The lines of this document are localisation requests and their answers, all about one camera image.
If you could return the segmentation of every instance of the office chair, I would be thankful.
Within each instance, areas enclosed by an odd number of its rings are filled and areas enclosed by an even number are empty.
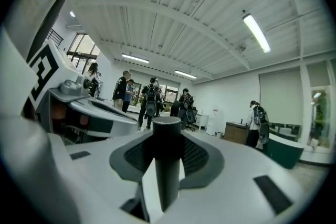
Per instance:
[[[186,114],[187,114],[187,125],[185,129],[190,129],[192,132],[194,132],[195,128],[191,127],[191,124],[196,122],[197,110],[196,108],[188,109]]]

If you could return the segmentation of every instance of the lit tube light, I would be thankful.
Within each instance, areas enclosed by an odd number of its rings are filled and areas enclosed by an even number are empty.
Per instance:
[[[245,17],[243,17],[244,23],[248,26],[248,28],[251,30],[253,35],[258,40],[261,48],[263,49],[264,53],[270,52],[271,49],[268,46],[267,40],[261,31],[260,27],[258,26],[257,22],[254,20],[251,14],[247,14]]]
[[[140,62],[149,63],[148,60],[141,59],[141,58],[138,58],[138,57],[134,57],[134,56],[131,56],[131,55],[128,55],[128,54],[122,54],[121,56],[125,57],[125,58],[130,58],[130,59],[133,59],[133,60],[137,60],[137,61],[140,61]]]
[[[187,73],[183,73],[183,72],[178,71],[178,70],[175,70],[175,73],[177,73],[177,74],[181,74],[181,75],[184,75],[184,76],[193,78],[193,79],[197,79],[197,77],[195,77],[195,76],[193,76],[193,75],[190,75],[190,74],[187,74]]]

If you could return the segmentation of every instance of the blue shirt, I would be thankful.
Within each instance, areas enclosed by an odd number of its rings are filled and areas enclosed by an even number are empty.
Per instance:
[[[133,87],[127,85],[126,90],[129,91],[129,92],[132,92],[132,91],[133,91]],[[126,94],[125,94],[124,101],[125,101],[125,102],[131,102],[131,98],[132,98],[132,95],[129,94],[129,93],[126,93]]]

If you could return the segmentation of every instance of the brown cabinet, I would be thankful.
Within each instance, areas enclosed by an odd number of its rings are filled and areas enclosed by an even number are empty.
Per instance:
[[[224,136],[221,139],[246,145],[248,127],[233,122],[227,122]]]

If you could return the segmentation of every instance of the white corrugated ceiling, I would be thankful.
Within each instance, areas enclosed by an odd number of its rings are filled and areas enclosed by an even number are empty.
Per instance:
[[[151,69],[218,78],[334,49],[323,0],[70,0],[76,18],[109,58],[148,59]],[[242,17],[268,40],[263,53]],[[138,63],[127,59],[127,62]]]

